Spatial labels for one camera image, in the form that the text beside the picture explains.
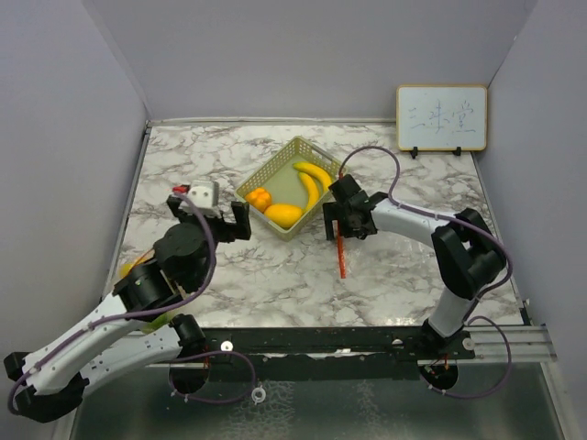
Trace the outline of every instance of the gray wall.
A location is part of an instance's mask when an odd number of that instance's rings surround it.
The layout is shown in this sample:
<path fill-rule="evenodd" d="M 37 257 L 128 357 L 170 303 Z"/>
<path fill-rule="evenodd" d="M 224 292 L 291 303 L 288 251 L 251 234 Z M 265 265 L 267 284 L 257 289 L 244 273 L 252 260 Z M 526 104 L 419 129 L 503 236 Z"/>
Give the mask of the gray wall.
<path fill-rule="evenodd" d="M 35 350 L 93 308 L 121 220 L 143 104 L 80 0 L 0 14 L 0 356 Z M 3 439 L 50 438 L 9 415 Z"/>
<path fill-rule="evenodd" d="M 587 435 L 587 2 L 540 0 L 490 99 L 482 177 Z"/>
<path fill-rule="evenodd" d="M 84 2 L 170 118 L 394 117 L 402 83 L 489 83 L 536 0 Z"/>

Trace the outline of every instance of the table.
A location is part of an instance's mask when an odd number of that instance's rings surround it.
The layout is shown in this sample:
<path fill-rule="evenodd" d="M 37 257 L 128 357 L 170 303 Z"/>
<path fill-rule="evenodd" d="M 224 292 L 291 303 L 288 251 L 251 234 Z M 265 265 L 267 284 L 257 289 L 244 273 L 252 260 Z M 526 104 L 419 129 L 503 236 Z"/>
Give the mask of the table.
<path fill-rule="evenodd" d="M 138 178 L 117 266 L 128 262 L 176 223 L 165 201 L 173 186 L 198 179 L 220 185 L 228 210 L 234 190 L 296 135 L 342 160 L 353 149 L 380 145 L 398 151 L 395 126 L 156 126 Z M 439 211 L 479 210 L 493 224 L 471 154 L 400 155 L 396 197 Z M 355 156 L 349 169 L 368 192 L 386 191 L 395 173 L 381 152 Z M 216 275 L 206 293 L 178 312 L 202 327 L 420 325 L 443 283 L 430 248 L 380 233 L 345 240 L 348 277 L 338 273 L 336 246 L 322 216 L 285 243 L 251 217 L 250 241 L 220 244 Z M 511 283 L 488 293 L 477 308 L 500 324 L 521 324 Z"/>

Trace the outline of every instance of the whiteboard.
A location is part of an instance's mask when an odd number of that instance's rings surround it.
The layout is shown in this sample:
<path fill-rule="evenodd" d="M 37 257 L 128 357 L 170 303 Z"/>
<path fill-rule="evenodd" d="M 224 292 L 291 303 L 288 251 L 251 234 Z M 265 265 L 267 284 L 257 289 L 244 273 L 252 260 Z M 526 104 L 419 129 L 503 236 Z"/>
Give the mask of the whiteboard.
<path fill-rule="evenodd" d="M 402 150 L 480 150 L 487 145 L 487 89 L 482 85 L 402 85 L 396 110 Z"/>

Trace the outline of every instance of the yellow fruit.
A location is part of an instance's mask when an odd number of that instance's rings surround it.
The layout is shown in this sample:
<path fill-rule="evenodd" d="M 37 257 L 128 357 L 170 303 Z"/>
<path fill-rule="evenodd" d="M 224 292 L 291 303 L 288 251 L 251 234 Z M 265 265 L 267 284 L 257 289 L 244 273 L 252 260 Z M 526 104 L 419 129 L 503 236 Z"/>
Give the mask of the yellow fruit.
<path fill-rule="evenodd" d="M 271 204 L 271 194 L 265 188 L 257 188 L 245 196 L 245 200 L 262 213 Z"/>
<path fill-rule="evenodd" d="M 304 212 L 306 212 L 312 209 L 312 206 L 316 204 L 320 198 L 320 192 L 318 192 L 316 182 L 310 177 L 309 174 L 306 174 L 305 172 L 298 172 L 297 175 L 300 177 L 300 181 L 302 181 L 305 190 L 308 191 L 308 203 L 304 208 Z"/>
<path fill-rule="evenodd" d="M 122 265 L 122 268 L 120 268 L 120 278 L 125 278 L 128 273 L 130 272 L 130 270 L 133 268 L 134 264 L 133 263 L 125 263 Z"/>
<path fill-rule="evenodd" d="M 281 226 L 283 229 L 289 229 L 302 217 L 304 211 L 299 206 L 293 204 L 277 203 L 267 208 L 264 214 L 273 223 Z"/>
<path fill-rule="evenodd" d="M 330 174 L 322 170 L 320 167 L 317 167 L 313 163 L 296 162 L 293 167 L 298 171 L 305 172 L 306 174 L 310 174 L 312 177 L 316 177 L 322 185 L 323 193 L 328 191 L 328 187 L 332 184 L 332 178 L 330 177 Z"/>

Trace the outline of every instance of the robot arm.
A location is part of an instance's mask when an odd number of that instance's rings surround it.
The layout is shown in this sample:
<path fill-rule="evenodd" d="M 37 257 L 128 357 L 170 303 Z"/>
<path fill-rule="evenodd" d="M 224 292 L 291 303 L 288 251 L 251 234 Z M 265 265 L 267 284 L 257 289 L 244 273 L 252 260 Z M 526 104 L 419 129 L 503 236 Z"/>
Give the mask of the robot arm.
<path fill-rule="evenodd" d="M 249 206 L 233 202 L 236 223 L 226 222 L 217 208 L 217 184 L 199 181 L 174 191 L 184 193 L 200 208 L 215 247 L 218 242 L 250 238 Z M 55 420 L 95 389 L 132 369 L 171 360 L 180 353 L 191 356 L 205 351 L 204 333 L 192 316 L 185 315 L 175 316 L 152 334 L 121 340 L 155 320 L 156 309 L 181 301 L 182 292 L 197 291 L 211 264 L 199 220 L 182 209 L 182 198 L 171 195 L 167 204 L 180 223 L 155 242 L 153 258 L 132 268 L 94 310 L 55 341 L 34 353 L 15 352 L 5 358 L 8 377 L 26 383 L 15 397 L 20 415 L 39 422 Z M 136 319 L 128 319 L 128 313 Z"/>
<path fill-rule="evenodd" d="M 330 191 L 336 201 L 323 206 L 327 239 L 335 237 L 333 221 L 336 220 L 343 237 L 365 239 L 385 231 L 412 238 L 435 250 L 446 287 L 423 330 L 434 345 L 446 345 L 464 326 L 481 289 L 505 267 L 500 249 L 456 222 L 439 219 L 438 213 L 427 211 L 430 217 L 415 214 L 393 204 L 384 192 L 369 197 L 351 175 L 333 183 Z M 472 209 L 441 217 L 459 219 L 491 234 L 480 214 Z"/>

